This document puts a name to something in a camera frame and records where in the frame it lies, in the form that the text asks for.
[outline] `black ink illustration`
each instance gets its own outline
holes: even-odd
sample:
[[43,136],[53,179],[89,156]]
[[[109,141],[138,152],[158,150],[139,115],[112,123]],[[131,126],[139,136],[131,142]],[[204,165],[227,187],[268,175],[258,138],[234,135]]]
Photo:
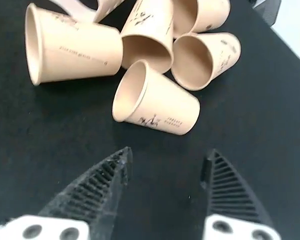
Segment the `black ink illustration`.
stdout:
[[228,43],[227,43],[225,40],[223,40],[223,39],[222,39],[220,42],[221,42],[222,44],[224,44],[224,45],[228,45]]
[[140,14],[136,14],[135,17],[133,19],[130,20],[130,22],[132,21],[136,21],[135,22],[135,26],[137,25],[142,25],[144,24],[145,21],[147,21],[150,18],[153,18],[154,16],[152,14],[147,14],[145,11],[141,12]]
[[168,29],[165,32],[165,35],[167,35],[169,30],[171,29],[171,25],[172,25],[173,21],[174,21],[174,17],[172,16],[171,21],[170,21],[169,26],[168,26]]
[[76,20],[74,20],[73,18],[64,16],[62,14],[53,14],[53,15],[54,15],[55,20],[58,20],[63,24],[68,24],[69,26],[73,27],[77,31],[79,30],[79,28],[77,26],[78,22]]
[[231,59],[231,55],[228,55],[227,59],[222,60],[220,70],[218,71],[218,73],[221,73],[224,71],[224,68],[229,64],[230,59]]
[[229,44],[226,40],[222,39],[220,42],[224,45],[228,45],[233,53],[235,53],[235,54],[237,53],[235,46]]
[[140,117],[138,123],[140,123],[143,126],[156,128],[158,127],[158,123],[161,121],[160,119],[156,119],[156,114],[153,115],[152,118],[146,119],[145,117]]

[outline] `cup opening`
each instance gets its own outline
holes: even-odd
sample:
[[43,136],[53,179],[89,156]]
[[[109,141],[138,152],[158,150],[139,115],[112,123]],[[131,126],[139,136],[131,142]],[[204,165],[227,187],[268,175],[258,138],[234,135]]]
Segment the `cup opening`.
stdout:
[[112,116],[123,122],[136,110],[146,91],[146,63],[135,62],[124,74],[114,96]]
[[25,52],[33,85],[40,84],[42,40],[37,7],[31,3],[25,13]]
[[195,36],[184,35],[174,42],[173,52],[171,72],[178,84],[185,89],[197,91],[210,83],[213,59],[203,42]]
[[122,38],[122,66],[127,69],[138,60],[146,60],[159,73],[167,72],[172,65],[172,53],[160,42],[145,36],[129,35]]
[[173,0],[173,36],[191,32],[198,16],[197,0]]

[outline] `cup rim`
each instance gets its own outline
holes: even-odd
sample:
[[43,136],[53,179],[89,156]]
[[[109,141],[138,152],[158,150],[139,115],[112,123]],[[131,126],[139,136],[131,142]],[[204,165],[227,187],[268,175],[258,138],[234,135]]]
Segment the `cup rim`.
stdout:
[[[209,55],[211,56],[211,58],[213,58],[213,55],[212,55],[210,49],[207,47],[207,45],[204,43],[204,41],[202,41],[200,38],[198,38],[198,35],[196,33],[193,33],[193,32],[188,32],[188,33],[185,33],[185,34],[181,35],[180,37],[178,37],[174,41],[173,46],[178,44],[178,41],[180,41],[180,39],[184,39],[184,38],[194,38],[197,41],[200,41],[200,43],[206,47],[206,49],[207,49]],[[213,80],[213,75],[214,75],[215,69],[216,69],[216,66],[214,64],[214,61],[212,61],[212,69],[211,69],[211,74],[210,74],[210,77],[209,77],[208,81],[206,81],[205,84],[203,84],[201,86],[198,86],[198,87],[189,87],[189,86],[184,85],[184,83],[182,81],[180,81],[180,79],[178,77],[176,77],[176,72],[174,70],[174,65],[172,65],[172,67],[171,67],[171,73],[172,73],[175,81],[180,86],[182,86],[183,88],[185,88],[187,90],[190,90],[190,91],[199,91],[199,90],[204,89],[206,86],[208,86],[211,83],[211,81]]]
[[[37,40],[37,47],[38,47],[38,73],[37,73],[37,79],[34,79],[33,73],[31,73],[30,63],[29,63],[29,53],[28,53],[28,34],[30,34],[28,31],[28,15],[33,15],[34,25],[35,25],[35,34],[36,34],[36,40]],[[39,13],[37,6],[32,2],[28,5],[25,12],[25,52],[26,52],[26,58],[27,58],[27,64],[30,74],[30,79],[33,83],[33,85],[38,86],[41,83],[41,77],[42,77],[42,68],[43,68],[43,39],[42,39],[42,31],[41,31],[41,23],[39,19]]]
[[[132,107],[132,109],[130,109],[129,111],[127,111],[127,114],[123,114],[123,117],[118,117],[117,114],[116,114],[116,111],[117,111],[117,97],[118,97],[118,94],[119,92],[122,90],[121,87],[122,87],[122,84],[124,81],[126,81],[127,78],[125,78],[128,73],[132,72],[135,70],[136,66],[139,65],[139,64],[142,64],[143,67],[144,67],[144,79],[143,79],[143,86],[142,86],[142,89],[141,89],[141,92],[138,96],[138,99],[136,100],[134,106]],[[114,95],[114,99],[113,99],[113,103],[112,103],[112,116],[113,116],[113,119],[116,121],[116,122],[124,122],[126,119],[128,119],[135,111],[136,109],[138,108],[138,106],[140,105],[142,99],[144,98],[145,96],[145,93],[146,93],[146,90],[147,90],[147,87],[148,87],[148,70],[149,70],[149,64],[146,60],[144,59],[141,59],[141,60],[138,60],[136,61],[135,63],[133,63],[129,69],[125,72],[125,74],[123,75],[120,83],[119,83],[119,86],[117,87],[116,89],[116,92],[115,92],[115,95]]]

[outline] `beige paper cup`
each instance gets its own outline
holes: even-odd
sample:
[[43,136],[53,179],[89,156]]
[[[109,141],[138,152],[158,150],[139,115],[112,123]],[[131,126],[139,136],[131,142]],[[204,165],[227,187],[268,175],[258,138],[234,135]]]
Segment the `beige paper cup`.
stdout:
[[141,59],[159,73],[171,68],[173,10],[171,0],[136,1],[121,31],[125,69]]
[[152,69],[145,60],[135,62],[127,70],[112,105],[112,116],[117,122],[176,135],[189,132],[199,113],[196,97]]
[[34,3],[25,14],[25,47],[34,85],[111,76],[119,71],[123,58],[116,28],[79,23]]
[[59,5],[72,18],[81,23],[98,23],[116,9],[125,0],[94,0],[98,9],[94,10],[84,5],[80,0],[50,0]]
[[229,0],[173,0],[173,36],[219,28],[230,13]]
[[124,1],[125,0],[98,0],[98,9],[94,17],[94,22],[99,23]]
[[173,44],[171,67],[175,80],[185,89],[198,91],[238,61],[241,45],[228,32],[187,33]]

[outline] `black table surface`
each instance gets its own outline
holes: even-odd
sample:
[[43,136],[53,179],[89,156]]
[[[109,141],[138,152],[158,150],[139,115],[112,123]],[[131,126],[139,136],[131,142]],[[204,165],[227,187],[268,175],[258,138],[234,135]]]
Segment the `black table surface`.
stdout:
[[[24,44],[29,2],[0,0],[0,220],[37,213],[90,166],[130,146],[133,176],[113,239],[199,240],[206,212],[200,168],[207,150],[217,148],[282,239],[300,240],[300,60],[248,1],[232,0],[227,22],[215,31],[237,35],[241,58],[193,92],[200,116],[184,136],[113,121],[124,70],[34,87]],[[48,0],[35,3],[59,10]],[[102,23],[121,29],[133,4],[126,0]]]

